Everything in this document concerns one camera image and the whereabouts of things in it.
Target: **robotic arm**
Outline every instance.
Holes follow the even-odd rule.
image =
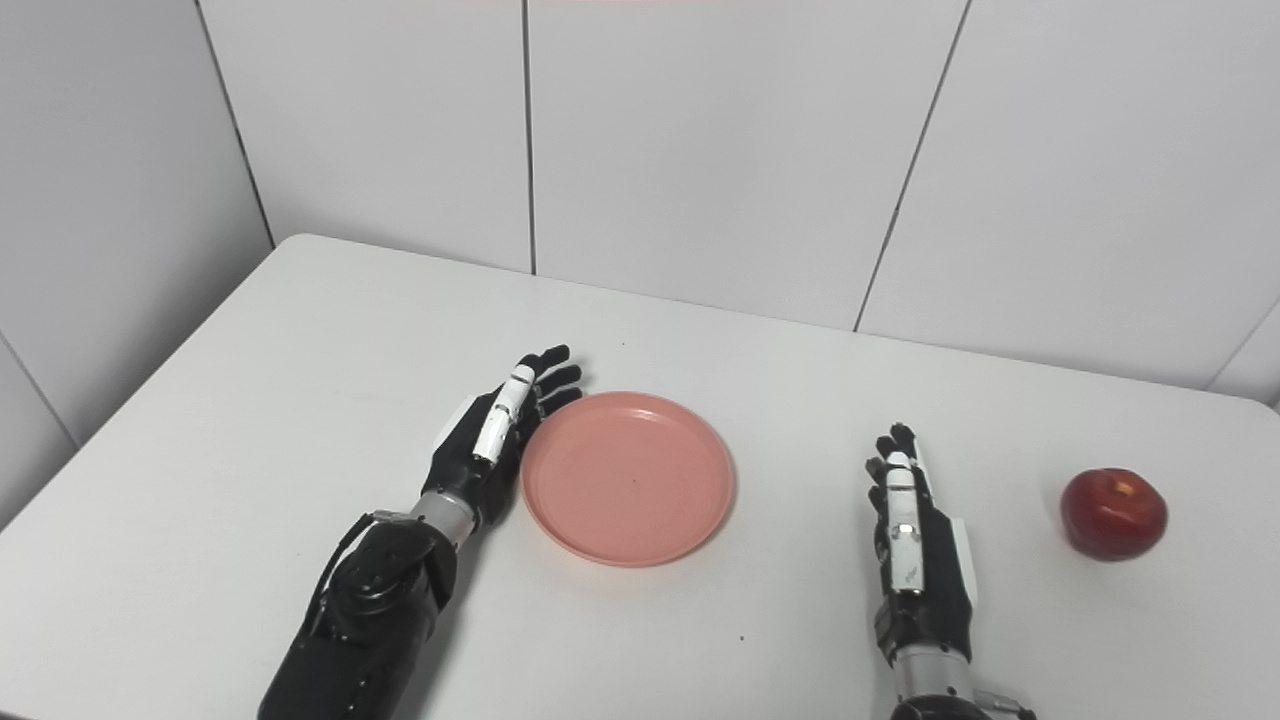
[[[973,562],[964,523],[933,505],[915,433],[902,424],[876,442],[867,461],[878,515],[876,555],[884,602],[876,639],[893,667],[899,705],[890,720],[1036,720],[1018,702],[974,689]]]
[[[513,497],[529,437],[582,397],[568,347],[526,355],[475,398],[431,456],[408,512],[365,514],[329,559],[259,720],[385,720],[453,594],[457,551]],[[346,556],[348,547],[360,541]]]

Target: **robot finger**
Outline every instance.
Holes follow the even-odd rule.
[[[881,457],[888,460],[890,455],[899,451],[897,442],[890,436],[881,436],[876,438],[876,452],[881,454]]]
[[[548,395],[538,401],[538,414],[543,418],[548,418],[552,413],[564,407],[570,402],[580,400],[582,395],[582,388],[580,387],[570,387],[553,395]]]
[[[893,437],[893,443],[897,448],[905,452],[908,457],[911,460],[919,457],[915,451],[915,433],[911,432],[911,428],[904,425],[902,423],[893,423],[893,427],[890,428],[888,433]]]
[[[543,375],[534,387],[539,397],[547,397],[580,379],[582,379],[582,368],[579,365],[566,365],[559,370]]]

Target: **red apple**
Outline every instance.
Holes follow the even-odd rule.
[[[1102,468],[1076,475],[1062,491],[1062,524],[1075,550],[1094,560],[1129,560],[1165,534],[1165,498],[1133,470]]]

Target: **tile grout line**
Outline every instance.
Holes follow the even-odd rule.
[[[534,215],[534,102],[529,72],[529,0],[520,1],[521,38],[525,50],[525,163],[529,168],[529,273],[538,274],[538,227]]]
[[[1271,304],[1271,307],[1268,307],[1267,311],[1262,314],[1262,318],[1258,319],[1257,323],[1253,323],[1253,327],[1249,328],[1249,332],[1244,334],[1244,340],[1242,340],[1240,343],[1235,346],[1235,350],[1233,350],[1231,354],[1228,355],[1226,361],[1222,363],[1222,366],[1219,368],[1216,373],[1213,373],[1213,377],[1210,378],[1208,382],[1204,383],[1204,387],[1201,389],[1212,392],[1208,388],[1213,387],[1213,383],[1216,383],[1219,378],[1222,377],[1222,373],[1225,373],[1226,369],[1231,366],[1231,361],[1234,361],[1235,357],[1240,354],[1240,351],[1244,350],[1244,346],[1248,345],[1251,340],[1253,340],[1253,336],[1258,334],[1258,328],[1262,327],[1262,323],[1266,323],[1267,319],[1271,318],[1271,314],[1276,311],[1280,311],[1280,297],[1276,297],[1275,302]],[[1280,395],[1272,397],[1271,402],[1268,402],[1267,405],[1274,406],[1276,401],[1280,401]]]
[[[205,33],[205,45],[209,47],[209,56],[214,60],[214,73],[218,76],[218,87],[223,91],[223,102],[227,104],[227,114],[232,118],[232,129],[236,131],[236,145],[239,147],[241,159],[244,160],[244,172],[248,174],[248,184],[253,191],[253,202],[257,204],[257,213],[262,217],[262,228],[266,231],[266,242],[275,250],[275,236],[271,233],[271,223],[266,219],[266,206],[262,205],[262,193],[257,190],[257,178],[253,176],[253,167],[248,161],[248,150],[244,149],[244,136],[239,129],[239,120],[236,119],[236,108],[232,106],[230,92],[227,91],[227,79],[223,77],[223,64],[218,60],[214,50],[214,36],[209,32],[209,22],[205,19],[205,8],[196,3],[196,15],[200,17],[200,29]]]
[[[9,342],[4,331],[0,331],[0,345],[3,345],[9,351],[9,355],[13,356],[13,361],[17,363],[18,369],[22,370],[23,375],[26,375],[27,382],[31,383],[31,388],[36,391],[36,397],[45,404],[45,409],[54,416],[54,420],[58,423],[58,427],[61,428],[63,434],[67,436],[68,441],[70,441],[72,447],[79,450],[82,447],[81,443],[76,441],[76,436],[72,434],[70,428],[68,428],[67,423],[63,421],[63,416],[58,414],[58,410],[54,410],[54,404],[49,401],[49,396],[45,395],[45,389],[36,382],[36,377],[31,374],[31,369],[27,368],[26,363],[23,363],[22,356],[18,355],[18,348]]]
[[[876,255],[876,264],[872,266],[872,275],[867,281],[867,292],[863,293],[863,304],[858,307],[858,319],[854,320],[854,332],[863,325],[863,314],[867,313],[867,302],[872,299],[872,288],[876,286],[876,277],[879,275],[881,264],[884,261],[884,251],[888,250],[890,238],[893,237],[893,228],[897,225],[897,215],[902,209],[902,200],[906,197],[906,186],[911,182],[911,173],[915,172],[915,163],[920,158],[920,149],[924,146],[924,135],[929,131],[929,122],[933,119],[933,110],[938,106],[938,97],[942,95],[942,83],[947,79],[951,69],[951,59],[956,54],[960,44],[960,33],[964,31],[965,19],[969,18],[969,8],[973,0],[965,0],[964,10],[960,12],[960,22],[956,23],[956,32],[951,36],[951,47],[947,49],[947,59],[942,63],[942,74],[938,76],[938,85],[933,88],[933,97],[929,100],[929,109],[924,114],[924,124],[920,126],[920,137],[915,141],[915,150],[911,151],[911,161],[906,165],[906,176],[902,178],[902,187],[897,193],[897,202],[893,205],[893,214],[888,218],[888,228],[884,231],[884,240],[881,241],[879,254]]]

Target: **white tile wall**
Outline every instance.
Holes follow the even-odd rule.
[[[961,8],[530,0],[539,274],[851,329]]]
[[[0,529],[76,452],[0,336]]]
[[[1252,397],[1267,405],[1280,401],[1280,304],[1271,309],[1208,389]]]
[[[1204,387],[1280,293],[1280,5],[975,0],[861,329]]]
[[[276,238],[529,270],[520,0],[204,0]]]
[[[270,245],[193,4],[0,3],[0,328],[84,441]]]

